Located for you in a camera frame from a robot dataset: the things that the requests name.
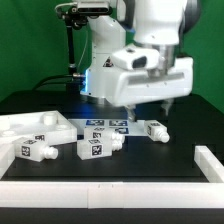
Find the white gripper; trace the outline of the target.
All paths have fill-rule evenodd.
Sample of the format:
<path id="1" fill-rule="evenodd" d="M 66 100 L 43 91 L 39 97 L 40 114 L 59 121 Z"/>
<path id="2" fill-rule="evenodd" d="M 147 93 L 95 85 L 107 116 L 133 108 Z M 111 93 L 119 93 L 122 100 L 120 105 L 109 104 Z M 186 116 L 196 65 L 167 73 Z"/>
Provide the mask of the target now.
<path id="1" fill-rule="evenodd" d="M 145 70 L 116 69 L 106 78 L 106 99 L 116 107 L 126 106 L 128 120 L 135 122 L 136 104 L 164 100 L 161 108 L 168 115 L 170 98 L 189 95 L 192 87 L 193 59 L 177 58 L 168 74 L 160 77 L 151 77 Z"/>

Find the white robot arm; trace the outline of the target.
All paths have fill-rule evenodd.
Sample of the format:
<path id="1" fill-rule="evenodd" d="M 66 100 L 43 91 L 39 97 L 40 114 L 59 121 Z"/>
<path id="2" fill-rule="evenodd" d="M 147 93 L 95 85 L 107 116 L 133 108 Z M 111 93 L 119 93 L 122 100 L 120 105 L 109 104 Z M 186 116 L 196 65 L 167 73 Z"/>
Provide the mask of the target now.
<path id="1" fill-rule="evenodd" d="M 92 62 L 82 94 L 126 109 L 161 100 L 169 109 L 193 85 L 193 59 L 174 51 L 199 20 L 200 0 L 83 0 L 78 6 L 98 11 L 115 8 L 115 19 L 88 18 Z"/>

